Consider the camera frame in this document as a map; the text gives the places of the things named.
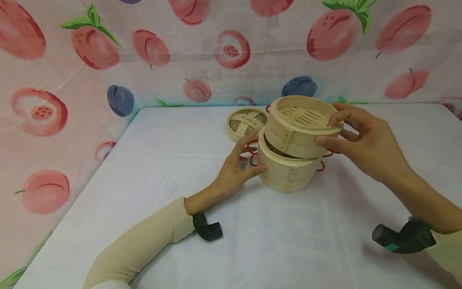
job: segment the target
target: stacked steamer baskets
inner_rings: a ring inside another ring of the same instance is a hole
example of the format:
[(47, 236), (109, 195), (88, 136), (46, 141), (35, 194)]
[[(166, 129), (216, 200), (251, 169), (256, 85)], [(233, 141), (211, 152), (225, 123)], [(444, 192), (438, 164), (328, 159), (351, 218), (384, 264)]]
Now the stacked steamer baskets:
[(337, 137), (343, 122), (329, 127), (329, 119), (337, 110), (306, 96), (278, 98), (268, 112), (267, 124), (259, 133), (257, 161), (268, 170), (260, 174), (260, 179), (277, 191), (298, 191), (310, 182), (321, 166), (321, 158), (328, 153), (315, 144), (315, 139), (322, 135)]

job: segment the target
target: bamboo steamer lid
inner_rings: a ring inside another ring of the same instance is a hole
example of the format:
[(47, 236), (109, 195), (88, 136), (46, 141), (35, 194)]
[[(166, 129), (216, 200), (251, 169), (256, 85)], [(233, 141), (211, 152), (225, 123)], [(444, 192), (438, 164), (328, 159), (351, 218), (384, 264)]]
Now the bamboo steamer lid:
[(267, 122), (266, 113), (258, 108), (246, 107), (233, 111), (226, 119), (228, 136), (237, 142), (255, 129), (261, 130)]
[(330, 104), (301, 95), (276, 99), (269, 108), (266, 138), (278, 150), (288, 155), (315, 159), (327, 153), (315, 144), (322, 135), (337, 137), (343, 122), (328, 127), (337, 110)]
[(268, 170), (259, 175), (260, 179), (268, 187), (284, 193), (306, 187), (318, 169), (321, 158), (297, 158), (279, 151), (266, 139), (267, 128), (262, 128), (258, 136), (257, 164), (268, 166)]

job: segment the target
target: hand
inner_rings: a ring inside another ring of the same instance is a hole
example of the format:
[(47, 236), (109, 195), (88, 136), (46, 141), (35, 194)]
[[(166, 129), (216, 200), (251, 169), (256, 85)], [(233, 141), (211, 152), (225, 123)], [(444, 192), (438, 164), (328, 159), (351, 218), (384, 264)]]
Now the hand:
[(344, 121), (358, 134), (342, 129), (344, 140), (321, 136), (316, 139), (318, 145), (344, 154), (365, 174), (386, 185), (412, 172), (386, 121), (351, 105), (335, 103), (334, 107), (338, 112), (328, 125)]
[[(189, 215), (194, 215), (212, 207), (237, 191), (247, 180), (268, 169), (267, 166), (260, 165), (243, 171), (239, 163), (247, 160), (241, 154), (247, 152), (246, 146), (248, 143), (258, 140), (257, 133), (258, 131), (254, 130), (236, 143), (231, 154), (221, 167), (217, 178), (210, 186), (184, 200), (184, 205)], [(249, 150), (254, 152), (257, 148), (249, 147)]]

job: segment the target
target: blue plum illustration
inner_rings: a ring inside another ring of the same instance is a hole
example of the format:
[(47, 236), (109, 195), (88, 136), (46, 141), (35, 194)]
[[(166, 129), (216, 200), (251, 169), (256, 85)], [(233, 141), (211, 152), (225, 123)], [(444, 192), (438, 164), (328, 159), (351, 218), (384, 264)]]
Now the blue plum illustration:
[(112, 111), (120, 116), (129, 116), (135, 105), (133, 93), (123, 86), (111, 85), (108, 88), (108, 102)]
[(141, 0), (119, 0), (120, 2), (127, 3), (127, 4), (136, 4), (139, 3)]
[(282, 96), (304, 95), (312, 97), (315, 95), (316, 89), (317, 85), (311, 77), (307, 75), (297, 76), (284, 85), (282, 88)]

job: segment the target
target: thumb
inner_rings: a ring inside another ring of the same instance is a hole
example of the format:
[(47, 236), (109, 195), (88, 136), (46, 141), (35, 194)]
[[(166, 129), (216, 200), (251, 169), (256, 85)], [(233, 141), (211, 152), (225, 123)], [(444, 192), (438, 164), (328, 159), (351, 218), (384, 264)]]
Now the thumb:
[(349, 156), (353, 153), (353, 143), (333, 136), (320, 136), (315, 143), (323, 148), (330, 148), (334, 151)]
[(254, 166), (251, 169), (242, 172), (243, 181), (245, 182), (253, 177), (256, 177), (262, 172), (266, 172), (267, 170), (268, 166), (266, 165)]

